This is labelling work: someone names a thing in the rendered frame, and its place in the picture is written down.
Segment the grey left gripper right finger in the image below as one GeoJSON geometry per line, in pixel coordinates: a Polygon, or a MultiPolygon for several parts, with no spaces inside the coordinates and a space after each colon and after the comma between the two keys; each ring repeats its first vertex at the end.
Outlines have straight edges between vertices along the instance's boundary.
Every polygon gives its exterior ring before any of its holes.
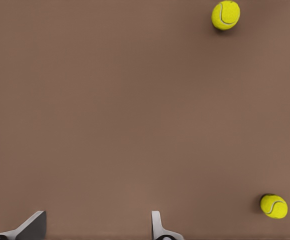
{"type": "Polygon", "coordinates": [[[161,214],[158,210],[151,211],[152,240],[185,240],[174,231],[166,230],[162,225],[161,214]]]}

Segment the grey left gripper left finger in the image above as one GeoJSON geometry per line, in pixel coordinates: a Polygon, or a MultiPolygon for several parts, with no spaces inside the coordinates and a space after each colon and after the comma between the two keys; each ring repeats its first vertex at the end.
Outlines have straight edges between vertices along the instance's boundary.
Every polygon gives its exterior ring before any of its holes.
{"type": "Polygon", "coordinates": [[[47,213],[35,212],[14,230],[0,233],[0,240],[44,240],[47,232],[47,213]]]}

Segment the yellow tennis ball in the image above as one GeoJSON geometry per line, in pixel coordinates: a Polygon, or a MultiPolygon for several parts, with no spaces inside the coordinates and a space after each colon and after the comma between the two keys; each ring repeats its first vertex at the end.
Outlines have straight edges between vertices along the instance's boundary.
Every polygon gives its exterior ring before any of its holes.
{"type": "Polygon", "coordinates": [[[280,196],[265,194],[260,199],[260,208],[265,215],[273,219],[283,219],[288,214],[288,204],[280,196]]]}
{"type": "Polygon", "coordinates": [[[240,7],[235,1],[224,0],[214,7],[211,14],[211,21],[216,29],[226,31],[237,24],[240,15],[240,7]]]}

